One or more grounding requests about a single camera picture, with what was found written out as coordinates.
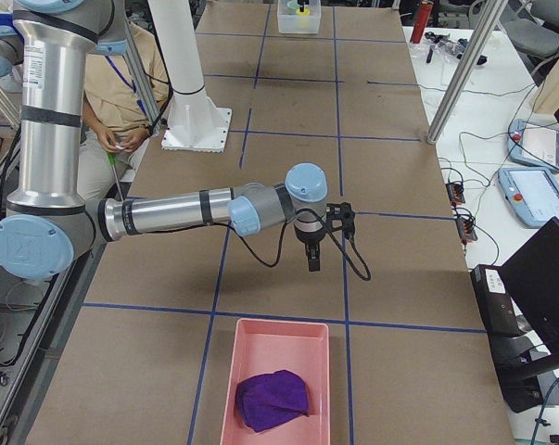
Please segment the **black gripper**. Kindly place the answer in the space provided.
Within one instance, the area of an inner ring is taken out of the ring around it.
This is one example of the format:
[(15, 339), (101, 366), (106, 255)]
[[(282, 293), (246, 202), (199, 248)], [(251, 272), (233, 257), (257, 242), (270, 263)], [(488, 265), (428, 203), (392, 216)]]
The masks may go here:
[(294, 229), (297, 239), (305, 244), (305, 251), (310, 272), (321, 270), (320, 243), (326, 236), (326, 230), (321, 222), (303, 222), (295, 220)]

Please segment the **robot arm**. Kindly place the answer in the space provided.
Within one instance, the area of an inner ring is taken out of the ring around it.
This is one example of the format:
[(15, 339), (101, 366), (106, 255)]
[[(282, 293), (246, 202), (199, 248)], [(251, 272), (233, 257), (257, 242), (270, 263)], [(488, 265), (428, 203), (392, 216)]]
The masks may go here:
[(66, 270), (91, 248), (126, 235), (228, 224), (240, 236), (292, 223), (314, 257), (327, 232), (327, 184), (312, 163), (276, 185), (245, 184), (155, 199), (84, 200), (78, 193), (85, 62), (123, 53), (121, 1), (18, 1), (24, 39), (19, 186), (0, 222), (0, 266), (30, 280)]

